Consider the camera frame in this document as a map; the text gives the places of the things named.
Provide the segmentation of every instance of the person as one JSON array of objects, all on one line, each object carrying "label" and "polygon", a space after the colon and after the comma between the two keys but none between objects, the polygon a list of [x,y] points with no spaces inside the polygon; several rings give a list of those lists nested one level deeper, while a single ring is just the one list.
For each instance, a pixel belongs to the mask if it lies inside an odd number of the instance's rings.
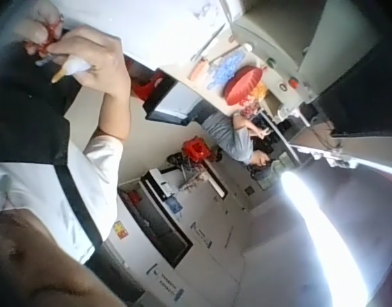
[{"label": "person", "polygon": [[265,166],[270,157],[254,150],[252,137],[260,139],[270,134],[269,129],[259,129],[239,114],[226,116],[206,100],[200,101],[188,114],[188,120],[199,123],[232,159],[250,166]]},{"label": "person", "polygon": [[[35,10],[39,18],[17,29],[22,39],[38,45],[49,34],[39,20],[58,25],[61,19],[53,4],[37,5],[42,5]],[[6,53],[12,49],[8,46]],[[1,59],[0,220],[9,243],[0,244],[0,254],[9,259],[18,249],[23,266],[35,261],[27,245],[35,246],[32,242],[41,236],[80,264],[107,239],[117,216],[118,168],[130,130],[130,77],[118,38],[82,27],[63,35],[47,51],[61,55],[58,61],[63,55],[85,59],[92,69],[74,77],[104,97],[97,129],[82,152],[69,141],[69,123],[49,105],[58,99],[60,88],[50,82],[53,72],[44,75],[46,70],[36,67],[35,58],[25,52],[20,63],[18,58]],[[28,54],[37,52],[27,45]],[[29,237],[17,236],[16,227],[29,228]]]}]

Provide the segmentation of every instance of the white shirt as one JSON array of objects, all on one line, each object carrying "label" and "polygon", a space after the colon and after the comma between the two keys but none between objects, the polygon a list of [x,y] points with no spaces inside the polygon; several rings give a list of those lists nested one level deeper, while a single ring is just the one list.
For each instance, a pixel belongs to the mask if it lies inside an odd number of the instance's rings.
[{"label": "white shirt", "polygon": [[[123,145],[111,136],[90,140],[82,153],[68,146],[68,168],[104,240],[117,216],[118,168]],[[54,166],[0,163],[0,211],[28,209],[73,259],[86,262],[95,251],[75,217]]]}]

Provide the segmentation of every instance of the red bowl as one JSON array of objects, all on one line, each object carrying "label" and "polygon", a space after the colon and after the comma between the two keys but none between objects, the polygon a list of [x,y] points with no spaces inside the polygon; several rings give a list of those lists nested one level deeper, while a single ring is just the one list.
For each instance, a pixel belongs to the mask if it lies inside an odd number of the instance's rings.
[{"label": "red bowl", "polygon": [[261,81],[262,69],[246,66],[235,73],[224,88],[224,99],[229,106],[244,101]]}]

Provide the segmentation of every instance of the white sleeve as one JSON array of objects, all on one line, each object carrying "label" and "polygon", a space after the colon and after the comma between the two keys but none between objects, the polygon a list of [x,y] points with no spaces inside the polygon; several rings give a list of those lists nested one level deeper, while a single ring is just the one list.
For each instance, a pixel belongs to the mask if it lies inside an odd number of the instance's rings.
[{"label": "white sleeve", "polygon": [[122,142],[112,136],[97,136],[89,141],[84,155],[96,166],[107,196],[116,199]]}]

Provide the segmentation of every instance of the gray shirt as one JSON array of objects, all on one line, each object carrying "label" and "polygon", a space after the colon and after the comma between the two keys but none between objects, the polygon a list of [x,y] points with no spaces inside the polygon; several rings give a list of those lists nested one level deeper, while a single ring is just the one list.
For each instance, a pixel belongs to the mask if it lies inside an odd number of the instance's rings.
[{"label": "gray shirt", "polygon": [[232,118],[222,112],[210,115],[201,126],[231,158],[244,164],[251,162],[253,141],[246,127],[234,131]]}]

